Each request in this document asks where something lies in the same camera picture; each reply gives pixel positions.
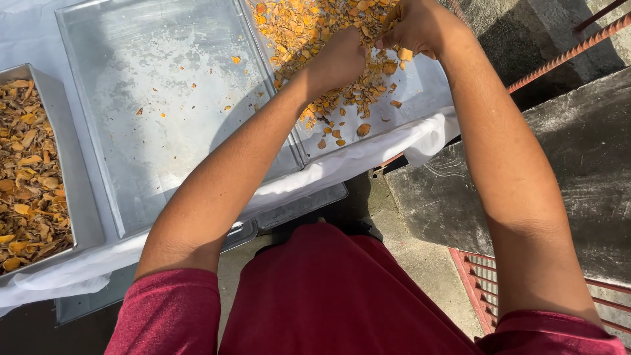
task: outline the maroon t-shirt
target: maroon t-shirt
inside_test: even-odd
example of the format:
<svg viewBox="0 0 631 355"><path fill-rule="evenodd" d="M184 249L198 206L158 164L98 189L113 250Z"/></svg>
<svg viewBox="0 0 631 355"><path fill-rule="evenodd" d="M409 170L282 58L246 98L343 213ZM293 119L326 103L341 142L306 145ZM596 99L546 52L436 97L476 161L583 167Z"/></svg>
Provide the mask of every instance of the maroon t-shirt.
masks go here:
<svg viewBox="0 0 631 355"><path fill-rule="evenodd" d="M135 282L108 355L216 354L217 276L178 269ZM576 317L506 314L474 344L383 244L330 224L299 227L241 271L220 354L624 355L622 343Z"/></svg>

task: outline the t-shirt sleeve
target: t-shirt sleeve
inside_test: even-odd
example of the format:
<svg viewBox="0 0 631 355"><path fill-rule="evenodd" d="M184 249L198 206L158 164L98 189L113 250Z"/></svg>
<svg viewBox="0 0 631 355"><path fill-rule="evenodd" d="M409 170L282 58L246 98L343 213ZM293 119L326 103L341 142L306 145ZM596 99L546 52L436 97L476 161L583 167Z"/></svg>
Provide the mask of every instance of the t-shirt sleeve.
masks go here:
<svg viewBox="0 0 631 355"><path fill-rule="evenodd" d="M507 313L495 333L476 345L486 355L625 355L620 339L602 328L581 318L544 311Z"/></svg>
<svg viewBox="0 0 631 355"><path fill-rule="evenodd" d="M213 272L149 275L127 291L105 355L216 354L220 313Z"/></svg>

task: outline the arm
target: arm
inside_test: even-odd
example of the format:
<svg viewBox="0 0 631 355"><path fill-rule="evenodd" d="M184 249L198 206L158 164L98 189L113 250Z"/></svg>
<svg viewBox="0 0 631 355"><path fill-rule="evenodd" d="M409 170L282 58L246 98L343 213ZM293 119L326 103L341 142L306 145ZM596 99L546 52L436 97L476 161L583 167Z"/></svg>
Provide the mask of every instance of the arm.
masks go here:
<svg viewBox="0 0 631 355"><path fill-rule="evenodd" d="M375 46L401 44L445 69L495 250L499 317L545 310L602 326L550 163L478 41L434 0L402 0L397 8L384 27L401 23Z"/></svg>
<svg viewBox="0 0 631 355"><path fill-rule="evenodd" d="M261 184L296 119L318 96L355 80L365 67L364 53L355 27L336 33L317 57L206 157L156 219L135 279L174 268L216 273L227 231Z"/></svg>

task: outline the hand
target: hand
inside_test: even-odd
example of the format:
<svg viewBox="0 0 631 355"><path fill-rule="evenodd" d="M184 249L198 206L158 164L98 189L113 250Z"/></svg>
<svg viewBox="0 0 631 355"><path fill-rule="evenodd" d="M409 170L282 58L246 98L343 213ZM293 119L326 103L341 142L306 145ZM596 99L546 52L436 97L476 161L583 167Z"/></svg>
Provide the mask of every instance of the hand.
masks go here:
<svg viewBox="0 0 631 355"><path fill-rule="evenodd" d="M390 24L399 19L391 30ZM400 45L414 53L440 59L445 45L457 42L471 30L435 0L400 0L390 11L375 42L377 49Z"/></svg>
<svg viewBox="0 0 631 355"><path fill-rule="evenodd" d="M305 66L309 86L317 96L349 85L366 68L368 49L360 47L359 30L355 26L331 36L318 55Z"/></svg>

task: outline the white fabric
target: white fabric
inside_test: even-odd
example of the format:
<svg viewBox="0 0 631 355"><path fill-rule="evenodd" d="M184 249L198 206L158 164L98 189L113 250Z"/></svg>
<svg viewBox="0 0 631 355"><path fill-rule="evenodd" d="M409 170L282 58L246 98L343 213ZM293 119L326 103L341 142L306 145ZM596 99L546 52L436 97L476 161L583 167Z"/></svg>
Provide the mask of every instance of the white fabric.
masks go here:
<svg viewBox="0 0 631 355"><path fill-rule="evenodd" d="M44 299L97 292L112 271L138 262L147 234L119 241L100 181L98 166L89 153L85 126L68 59L57 28L54 10L77 0L9 0L0 9L0 69L31 63L63 81L92 181L106 243L37 273L16 274L0 287L0 316L13 308ZM298 200L352 178L404 151L414 166L424 164L459 134L453 107L388 133L352 144L312 161L304 170L260 187L240 220Z"/></svg>

